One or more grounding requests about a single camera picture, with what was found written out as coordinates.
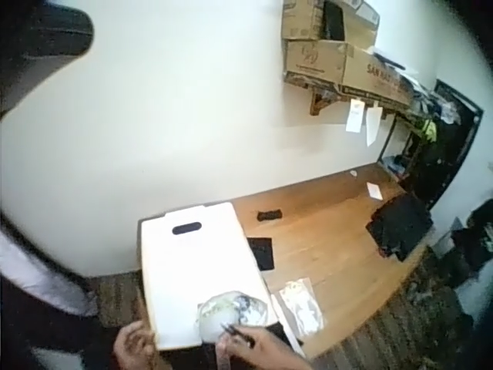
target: hand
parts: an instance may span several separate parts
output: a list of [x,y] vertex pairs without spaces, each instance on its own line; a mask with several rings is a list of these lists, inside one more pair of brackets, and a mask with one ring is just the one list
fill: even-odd
[[154,334],[142,321],[123,327],[116,336],[113,351],[122,370],[151,369],[154,354]]
[[239,326],[236,329],[252,337],[255,346],[249,348],[240,338],[226,333],[217,345],[229,356],[239,357],[263,370],[311,370],[308,362],[265,328]]

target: door frame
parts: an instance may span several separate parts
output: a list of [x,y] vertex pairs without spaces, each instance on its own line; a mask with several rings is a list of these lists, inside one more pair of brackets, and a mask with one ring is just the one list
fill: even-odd
[[468,97],[464,96],[462,93],[460,93],[452,86],[448,85],[447,83],[441,81],[440,79],[437,79],[437,82],[434,87],[434,91],[438,93],[439,89],[446,89],[456,98],[462,100],[463,103],[466,103],[466,105],[468,105],[468,107],[471,108],[471,111],[475,114],[475,117],[474,117],[474,126],[469,132],[469,136],[468,136],[470,138],[469,141],[462,149],[458,161],[451,167],[451,171],[445,178],[445,181],[443,182],[441,189],[437,192],[435,198],[431,200],[430,203],[428,204],[428,209],[432,209],[434,207],[434,205],[440,200],[441,196],[444,195],[445,191],[448,189],[454,178],[457,176],[457,173],[461,169],[462,164],[464,164],[464,161],[469,154],[469,150],[471,149],[472,144],[475,141],[476,134],[478,133],[479,125],[481,125],[481,121],[483,120],[483,115],[485,113],[485,111],[482,108],[480,108],[476,103],[471,101]]

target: paper tag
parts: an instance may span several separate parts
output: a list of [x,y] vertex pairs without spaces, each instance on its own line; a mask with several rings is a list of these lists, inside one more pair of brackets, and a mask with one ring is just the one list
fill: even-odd
[[347,116],[346,131],[349,133],[359,133],[363,124],[364,102],[351,99],[349,116]]
[[375,183],[367,183],[368,193],[370,197],[378,200],[383,200],[382,192],[380,192],[380,187]]
[[383,111],[381,106],[367,109],[367,146],[377,141]]

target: doorway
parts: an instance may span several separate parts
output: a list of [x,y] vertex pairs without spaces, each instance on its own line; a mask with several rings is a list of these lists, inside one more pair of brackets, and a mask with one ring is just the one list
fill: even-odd
[[435,120],[437,141],[425,145],[413,171],[414,176],[403,183],[428,209],[438,202],[457,175],[471,149],[484,113],[474,102],[441,80],[437,80],[434,91],[455,107],[458,118],[453,123]]

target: white cutting board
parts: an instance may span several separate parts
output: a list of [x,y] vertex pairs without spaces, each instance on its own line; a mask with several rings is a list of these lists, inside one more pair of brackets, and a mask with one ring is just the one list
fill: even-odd
[[[175,227],[197,222],[199,230],[173,234]],[[146,220],[140,233],[144,293],[159,350],[201,345],[197,308],[228,291],[264,301],[267,325],[277,322],[270,293],[231,203]]]

